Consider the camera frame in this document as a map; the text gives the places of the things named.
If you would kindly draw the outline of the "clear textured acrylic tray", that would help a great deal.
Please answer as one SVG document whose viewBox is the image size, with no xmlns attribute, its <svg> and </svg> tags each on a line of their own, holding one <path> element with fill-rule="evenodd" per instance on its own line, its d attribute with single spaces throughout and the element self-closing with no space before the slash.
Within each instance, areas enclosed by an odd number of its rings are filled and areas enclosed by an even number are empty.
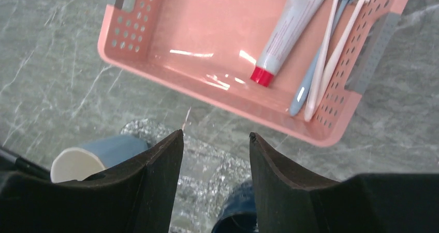
<svg viewBox="0 0 439 233">
<path fill-rule="evenodd" d="M 223 130 L 190 119 L 178 128 L 184 153 L 169 232 L 211 232 L 227 197 L 250 179 L 250 162 Z"/>
</svg>

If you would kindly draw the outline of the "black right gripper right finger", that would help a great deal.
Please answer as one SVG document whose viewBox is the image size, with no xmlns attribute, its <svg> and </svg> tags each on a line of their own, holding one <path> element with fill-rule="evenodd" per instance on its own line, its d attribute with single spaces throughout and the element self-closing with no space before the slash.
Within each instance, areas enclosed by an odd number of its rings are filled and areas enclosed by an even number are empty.
<svg viewBox="0 0 439 233">
<path fill-rule="evenodd" d="M 438 174 L 316 174 L 250 134 L 260 232 L 438 232 Z"/>
</svg>

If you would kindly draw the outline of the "white red-capped toothpaste tube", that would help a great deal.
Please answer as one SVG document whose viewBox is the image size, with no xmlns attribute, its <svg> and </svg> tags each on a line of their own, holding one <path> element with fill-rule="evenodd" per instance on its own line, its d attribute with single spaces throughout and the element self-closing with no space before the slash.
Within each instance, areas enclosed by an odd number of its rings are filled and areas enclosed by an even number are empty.
<svg viewBox="0 0 439 233">
<path fill-rule="evenodd" d="M 282 14 L 256 61 L 251 80 L 265 87 L 270 85 L 323 1 L 286 0 Z"/>
</svg>

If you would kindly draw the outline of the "dark blue mug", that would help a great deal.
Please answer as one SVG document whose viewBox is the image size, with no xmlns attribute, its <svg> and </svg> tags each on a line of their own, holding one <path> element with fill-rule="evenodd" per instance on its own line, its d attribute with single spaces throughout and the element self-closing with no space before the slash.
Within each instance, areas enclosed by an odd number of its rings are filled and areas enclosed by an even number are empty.
<svg viewBox="0 0 439 233">
<path fill-rule="evenodd" d="M 211 232 L 259 232 L 252 180 L 245 180 L 232 189 Z"/>
</svg>

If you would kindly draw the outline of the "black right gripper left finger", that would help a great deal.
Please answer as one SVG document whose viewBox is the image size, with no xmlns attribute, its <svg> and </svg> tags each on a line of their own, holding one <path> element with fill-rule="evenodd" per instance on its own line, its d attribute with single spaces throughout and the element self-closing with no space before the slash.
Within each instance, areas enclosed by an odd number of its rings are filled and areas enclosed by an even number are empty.
<svg viewBox="0 0 439 233">
<path fill-rule="evenodd" d="M 176 130 L 83 181 L 1 172 L 1 232 L 168 232 L 184 151 Z"/>
</svg>

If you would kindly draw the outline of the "light blue white mug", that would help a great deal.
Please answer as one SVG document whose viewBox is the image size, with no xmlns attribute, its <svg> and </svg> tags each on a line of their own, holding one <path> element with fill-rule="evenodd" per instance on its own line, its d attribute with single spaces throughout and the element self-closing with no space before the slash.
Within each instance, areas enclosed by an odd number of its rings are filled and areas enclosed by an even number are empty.
<svg viewBox="0 0 439 233">
<path fill-rule="evenodd" d="M 64 149 L 53 161 L 53 183 L 85 180 L 146 150 L 149 144 L 133 135 L 116 135 Z"/>
</svg>

